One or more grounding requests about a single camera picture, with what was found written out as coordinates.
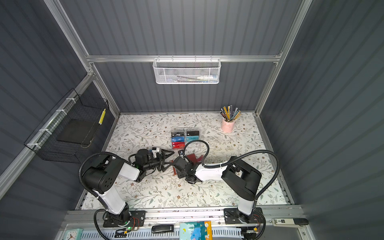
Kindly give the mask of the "clear plastic organizer box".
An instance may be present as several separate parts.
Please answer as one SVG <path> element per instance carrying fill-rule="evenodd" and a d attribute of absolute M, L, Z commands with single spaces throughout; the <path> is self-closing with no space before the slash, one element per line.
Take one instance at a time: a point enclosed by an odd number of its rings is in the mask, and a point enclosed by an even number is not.
<path fill-rule="evenodd" d="M 187 144 L 187 136 L 199 136 L 200 129 L 198 128 L 176 128 L 171 129 L 171 144 L 173 150 L 181 150 Z"/>

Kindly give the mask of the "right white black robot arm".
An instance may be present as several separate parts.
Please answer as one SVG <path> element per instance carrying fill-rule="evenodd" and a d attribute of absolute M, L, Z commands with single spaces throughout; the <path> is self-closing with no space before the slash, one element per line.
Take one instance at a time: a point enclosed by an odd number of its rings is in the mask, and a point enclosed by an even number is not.
<path fill-rule="evenodd" d="M 225 182 L 239 196 L 239 212 L 245 216 L 251 215 L 262 174 L 245 161 L 238 160 L 226 167 L 208 169 L 203 167 L 202 163 L 177 157 L 172 166 L 178 178 L 185 179 L 190 184 L 206 181 Z"/>

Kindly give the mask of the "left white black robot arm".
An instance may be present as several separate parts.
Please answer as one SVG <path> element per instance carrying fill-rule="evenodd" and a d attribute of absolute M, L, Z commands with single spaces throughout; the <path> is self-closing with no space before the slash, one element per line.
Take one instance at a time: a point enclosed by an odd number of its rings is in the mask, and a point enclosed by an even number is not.
<path fill-rule="evenodd" d="M 115 188 L 118 177 L 141 182 L 147 171 L 164 172 L 171 163 L 166 159 L 175 152 L 161 148 L 140 149 L 127 159 L 110 152 L 99 152 L 85 158 L 79 169 L 79 181 L 84 189 L 112 215 L 121 215 L 128 208 Z"/>

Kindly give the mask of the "blue credit card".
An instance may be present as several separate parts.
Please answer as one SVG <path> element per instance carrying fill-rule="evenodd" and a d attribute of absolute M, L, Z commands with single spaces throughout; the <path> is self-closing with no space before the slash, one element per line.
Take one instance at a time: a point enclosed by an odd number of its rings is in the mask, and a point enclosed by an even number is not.
<path fill-rule="evenodd" d="M 199 140 L 199 139 L 200 139 L 199 136 L 187 136 L 186 141 L 188 143 L 188 142 Z"/>

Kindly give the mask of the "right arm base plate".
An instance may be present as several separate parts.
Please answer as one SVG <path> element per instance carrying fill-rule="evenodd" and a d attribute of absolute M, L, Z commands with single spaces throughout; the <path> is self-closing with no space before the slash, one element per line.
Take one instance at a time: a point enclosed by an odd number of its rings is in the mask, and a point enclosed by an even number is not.
<path fill-rule="evenodd" d="M 261 208 L 255 208 L 250 215 L 246 215 L 235 208 L 225 208 L 224 218 L 226 224 L 264 224 L 266 222 Z"/>

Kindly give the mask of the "red card holder wallet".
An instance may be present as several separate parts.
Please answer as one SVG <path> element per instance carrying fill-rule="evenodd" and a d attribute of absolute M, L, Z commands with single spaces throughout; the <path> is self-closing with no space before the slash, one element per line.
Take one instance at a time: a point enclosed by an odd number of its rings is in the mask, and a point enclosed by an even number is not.
<path fill-rule="evenodd" d="M 190 154 L 190 155 L 187 155 L 187 160 L 186 162 L 192 162 L 194 163 L 194 165 L 200 163 L 202 161 L 202 158 L 203 158 L 203 155 L 196 155 L 196 154 Z M 182 173 L 181 171 L 177 170 L 175 166 L 173 166 L 173 171 L 174 171 L 174 175 L 178 175 L 178 176 L 181 176 Z"/>

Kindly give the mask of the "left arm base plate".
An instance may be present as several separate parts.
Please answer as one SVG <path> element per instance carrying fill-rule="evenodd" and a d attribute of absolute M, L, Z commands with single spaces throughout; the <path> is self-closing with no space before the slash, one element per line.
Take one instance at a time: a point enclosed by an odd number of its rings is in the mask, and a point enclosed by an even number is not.
<path fill-rule="evenodd" d="M 125 210 L 119 215 L 114 215 L 105 211 L 103 214 L 103 227 L 142 227 L 145 222 L 146 213 L 146 211 Z"/>

